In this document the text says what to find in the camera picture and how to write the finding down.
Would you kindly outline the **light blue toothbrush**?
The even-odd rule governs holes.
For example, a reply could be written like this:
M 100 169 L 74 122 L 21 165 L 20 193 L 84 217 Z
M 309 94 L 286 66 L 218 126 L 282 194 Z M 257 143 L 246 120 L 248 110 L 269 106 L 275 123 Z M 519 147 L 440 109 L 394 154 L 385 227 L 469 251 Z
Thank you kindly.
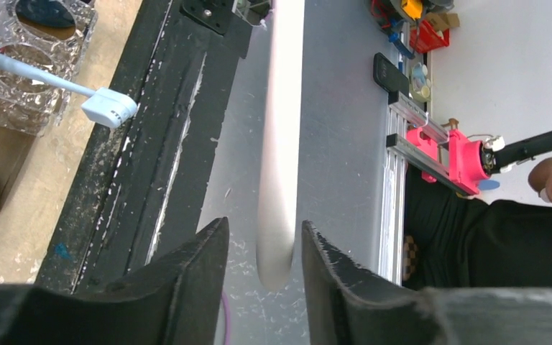
M 85 96 L 87 100 L 81 105 L 83 113 L 89 120 L 110 129 L 120 127 L 138 112 L 137 103 L 123 93 L 104 87 L 92 90 L 2 54 L 0 70 Z

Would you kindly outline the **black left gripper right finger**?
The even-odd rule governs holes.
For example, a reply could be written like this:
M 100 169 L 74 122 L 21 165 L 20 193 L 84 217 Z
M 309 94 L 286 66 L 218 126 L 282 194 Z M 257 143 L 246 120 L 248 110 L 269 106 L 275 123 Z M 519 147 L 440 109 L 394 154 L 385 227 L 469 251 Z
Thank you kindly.
M 552 344 L 552 289 L 413 291 L 301 229 L 312 344 Z

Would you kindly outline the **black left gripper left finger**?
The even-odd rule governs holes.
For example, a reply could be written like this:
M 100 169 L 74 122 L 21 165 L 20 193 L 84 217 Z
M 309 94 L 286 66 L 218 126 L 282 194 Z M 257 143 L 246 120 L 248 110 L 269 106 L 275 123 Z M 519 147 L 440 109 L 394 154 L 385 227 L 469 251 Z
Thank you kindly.
M 0 284 L 0 344 L 212 344 L 228 248 L 217 218 L 99 292 Z

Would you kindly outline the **oval dark wooden tray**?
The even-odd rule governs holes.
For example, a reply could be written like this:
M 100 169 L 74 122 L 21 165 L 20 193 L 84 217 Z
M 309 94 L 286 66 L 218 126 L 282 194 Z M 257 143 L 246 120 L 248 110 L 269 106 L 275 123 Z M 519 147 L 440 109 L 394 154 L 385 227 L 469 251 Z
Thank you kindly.
M 36 137 L 0 126 L 0 213 L 17 192 Z

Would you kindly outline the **clear crystal toothbrush holder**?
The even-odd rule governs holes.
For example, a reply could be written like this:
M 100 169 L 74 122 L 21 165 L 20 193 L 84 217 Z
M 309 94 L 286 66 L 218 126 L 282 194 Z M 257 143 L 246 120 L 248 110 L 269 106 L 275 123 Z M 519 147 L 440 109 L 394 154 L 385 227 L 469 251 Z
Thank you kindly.
M 0 127 L 38 136 L 60 121 L 98 12 L 92 1 L 0 1 Z

